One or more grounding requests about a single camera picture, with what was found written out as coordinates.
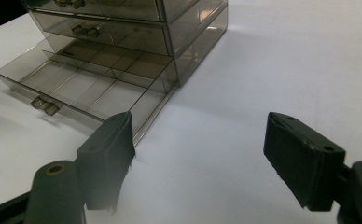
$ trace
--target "screw hole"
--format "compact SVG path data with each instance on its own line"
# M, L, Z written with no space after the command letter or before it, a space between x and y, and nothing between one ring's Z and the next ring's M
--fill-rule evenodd
M64 169L65 169L65 167L63 164L52 165L47 169L46 174L47 175L58 175L58 174L62 173L64 171Z
M333 148L333 147L324 147L324 150L332 152L332 151L335 151L335 148Z

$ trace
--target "plastic storage box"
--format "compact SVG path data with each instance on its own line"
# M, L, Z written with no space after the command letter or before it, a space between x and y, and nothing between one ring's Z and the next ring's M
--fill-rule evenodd
M226 0L180 1L188 7L169 23L36 10L54 10L56 1L26 1L46 39L1 68L0 79L49 115L63 106L98 120L131 111L135 144L228 24ZM143 1L94 1L108 2Z

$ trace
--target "black mount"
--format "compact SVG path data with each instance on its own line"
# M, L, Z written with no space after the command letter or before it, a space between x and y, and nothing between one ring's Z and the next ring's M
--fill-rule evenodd
M362 161L347 167L343 148L278 113L268 116L264 153L302 207L330 211L336 201L338 223L362 223Z
M115 115L77 150L75 161L41 167L30 192L0 204L0 223L84 224L85 204L115 210L134 156L132 114Z

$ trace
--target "white surface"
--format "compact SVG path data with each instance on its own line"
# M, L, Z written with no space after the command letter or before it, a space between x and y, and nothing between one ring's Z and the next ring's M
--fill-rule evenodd
M0 67L41 38L28 16L0 27ZM0 82L0 203L94 131L28 103ZM88 223L336 223L337 206L301 209L263 156L270 111L362 161L362 0L230 0L229 30L138 146L117 212Z

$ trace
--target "transparent drawer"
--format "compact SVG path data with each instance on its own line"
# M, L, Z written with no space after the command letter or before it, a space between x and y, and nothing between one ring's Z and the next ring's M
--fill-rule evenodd
M117 66L108 68L52 51L49 42L42 41L1 68L0 79L27 96L39 96L45 103L68 106L98 120L131 111L135 143L175 90L170 57L140 51L138 58L130 60L128 55L136 51L122 49ZM103 56L97 54L93 60L99 57Z
M228 9L225 8L205 29L199 32L198 36L191 39L189 46L181 49L182 51L173 56L79 40L64 35L49 35L47 40L59 55L76 59L76 62L82 61L109 68L116 77L119 77L119 74L125 74L125 72L127 74L138 74L139 76L135 78L135 82L140 83L144 83L145 77L155 78L153 74L157 74L156 71L161 70L159 64L173 60L174 62L167 66L168 69L171 68L174 71L174 74L168 72L172 74L167 77L168 82L181 86L225 33L227 26ZM123 75L120 79L131 78L131 76Z
M227 0L201 0L176 21L136 23L32 12L44 34L57 34L163 55L179 55L227 7Z
M23 0L30 8L140 21L174 21L199 0Z

